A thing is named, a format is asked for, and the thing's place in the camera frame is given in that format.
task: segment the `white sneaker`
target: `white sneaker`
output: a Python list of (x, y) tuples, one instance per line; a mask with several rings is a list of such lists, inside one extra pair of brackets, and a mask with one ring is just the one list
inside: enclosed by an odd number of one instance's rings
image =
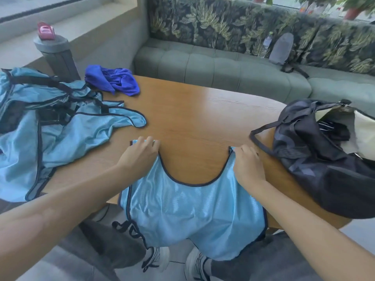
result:
[(143, 272), (146, 272), (149, 267), (163, 272), (169, 264), (169, 247), (153, 247), (152, 250), (150, 258), (142, 263)]
[(185, 278), (187, 281), (210, 281), (210, 277), (204, 272), (204, 263), (209, 258), (194, 247), (185, 263)]

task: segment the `tufted seat cushion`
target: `tufted seat cushion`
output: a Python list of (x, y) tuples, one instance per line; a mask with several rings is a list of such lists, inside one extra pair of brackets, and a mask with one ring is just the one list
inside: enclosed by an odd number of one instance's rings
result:
[(375, 116), (375, 77), (313, 66), (300, 66), (309, 74), (311, 98), (326, 101), (348, 99), (352, 106)]
[(245, 94), (283, 103), (307, 98), (308, 81), (283, 73), (268, 59), (150, 38), (134, 58), (135, 74)]

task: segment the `hand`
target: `hand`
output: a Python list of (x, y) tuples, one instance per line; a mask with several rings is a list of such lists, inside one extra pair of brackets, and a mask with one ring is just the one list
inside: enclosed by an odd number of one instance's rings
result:
[(234, 148), (236, 160), (234, 162), (234, 174), (238, 183), (247, 191), (251, 187), (265, 181), (265, 174), (262, 161), (259, 159), (253, 147), (242, 145)]
[(144, 177), (154, 164), (160, 141), (152, 137), (147, 137), (146, 141), (143, 137), (139, 137), (138, 141), (128, 147), (122, 154), (116, 167), (124, 172), (131, 174), (134, 181)]

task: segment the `purple cloth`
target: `purple cloth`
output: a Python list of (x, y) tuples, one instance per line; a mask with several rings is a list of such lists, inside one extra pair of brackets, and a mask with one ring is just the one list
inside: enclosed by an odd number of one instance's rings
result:
[(85, 71), (85, 81), (112, 94), (115, 94), (116, 90), (126, 95), (139, 94), (138, 83), (128, 69), (106, 69), (100, 65), (88, 65)]

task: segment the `person's left arm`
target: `person's left arm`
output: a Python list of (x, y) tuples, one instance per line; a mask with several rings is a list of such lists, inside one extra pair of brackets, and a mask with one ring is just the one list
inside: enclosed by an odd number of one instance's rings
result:
[(146, 175), (159, 146), (140, 137), (102, 174), (1, 214), (0, 280), (16, 280), (93, 211)]

